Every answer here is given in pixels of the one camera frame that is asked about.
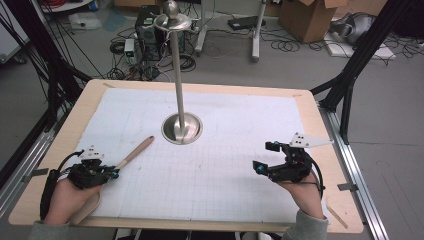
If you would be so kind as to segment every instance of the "black frame post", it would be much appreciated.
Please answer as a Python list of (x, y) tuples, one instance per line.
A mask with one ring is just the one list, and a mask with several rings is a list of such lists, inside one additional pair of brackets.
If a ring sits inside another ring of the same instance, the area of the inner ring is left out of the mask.
[(342, 72), (332, 80), (311, 89), (313, 95), (330, 89), (327, 96), (319, 101), (320, 107), (329, 112), (335, 112), (339, 102), (344, 99), (340, 135), (347, 145), (349, 144), (348, 126), (355, 81), (389, 35), (390, 31), (406, 13), (412, 1), (414, 0), (388, 0), (369, 31), (359, 42), (356, 51)]

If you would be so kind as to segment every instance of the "wooden stick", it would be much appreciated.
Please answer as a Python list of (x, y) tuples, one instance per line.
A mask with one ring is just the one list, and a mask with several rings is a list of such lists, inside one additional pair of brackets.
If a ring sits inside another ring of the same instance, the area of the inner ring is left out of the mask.
[(128, 156), (126, 158), (124, 158), (124, 160), (122, 160), (116, 167), (115, 169), (121, 169), (123, 168), (125, 165), (127, 165), (128, 162), (130, 162), (132, 159), (134, 159), (139, 153), (141, 153), (144, 149), (146, 149), (155, 139), (155, 137), (150, 136), (148, 138), (146, 138), (146, 140), (144, 140), (143, 142), (140, 143), (140, 145), (138, 145), (138, 147), (136, 147), (130, 154), (128, 154)]

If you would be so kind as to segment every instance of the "metal ball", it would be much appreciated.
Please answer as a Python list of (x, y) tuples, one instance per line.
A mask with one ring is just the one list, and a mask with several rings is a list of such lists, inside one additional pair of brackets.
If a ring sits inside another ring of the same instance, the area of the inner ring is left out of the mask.
[(175, 1), (166, 1), (163, 4), (163, 12), (168, 16), (169, 19), (176, 19), (178, 16), (179, 8)]

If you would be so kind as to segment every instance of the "table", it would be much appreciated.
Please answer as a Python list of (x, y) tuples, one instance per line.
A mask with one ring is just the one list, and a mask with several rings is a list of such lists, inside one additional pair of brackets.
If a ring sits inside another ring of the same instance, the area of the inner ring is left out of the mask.
[[(174, 91), (173, 83), (127, 82), (116, 80), (92, 80), (84, 89), (74, 109), (66, 119), (39, 169), (57, 168), (69, 153), (73, 152), (84, 132), (91, 116), (97, 109), (103, 93), (108, 88), (150, 89)], [(305, 134), (328, 137), (324, 123), (317, 109), (312, 94), (307, 90), (274, 89), (258, 87), (239, 87), (221, 85), (183, 84), (184, 92), (223, 93), (258, 96), (289, 97), (296, 101)], [(333, 146), (326, 145), (311, 149), (318, 162), (327, 187), (325, 201), (331, 219), (329, 232), (359, 233), (363, 224), (349, 191), (340, 191), (338, 184), (346, 182)], [(41, 198), (46, 175), (33, 177), (12, 211), (9, 221), (16, 225), (32, 225), (39, 219), (39, 199)], [(114, 228), (155, 228), (155, 229), (190, 229), (218, 231), (262, 231), (282, 232), (287, 229), (284, 224), (239, 223), (218, 221), (179, 221), (149, 220), (111, 217), (88, 217), (80, 226), (114, 227)]]

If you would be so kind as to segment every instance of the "hand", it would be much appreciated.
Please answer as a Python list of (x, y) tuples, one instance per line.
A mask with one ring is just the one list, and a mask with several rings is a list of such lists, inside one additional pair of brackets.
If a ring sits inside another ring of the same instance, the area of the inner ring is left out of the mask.
[(67, 178), (60, 180), (54, 190), (44, 224), (62, 225), (67, 223), (71, 216), (84, 205), (85, 201), (98, 193), (101, 187), (79, 189)]
[(278, 185), (290, 192), (293, 200), (304, 213), (317, 219), (325, 219), (322, 213), (321, 197), (316, 182), (315, 176), (310, 172), (309, 175), (303, 178), (298, 184), (284, 181), (279, 182)]

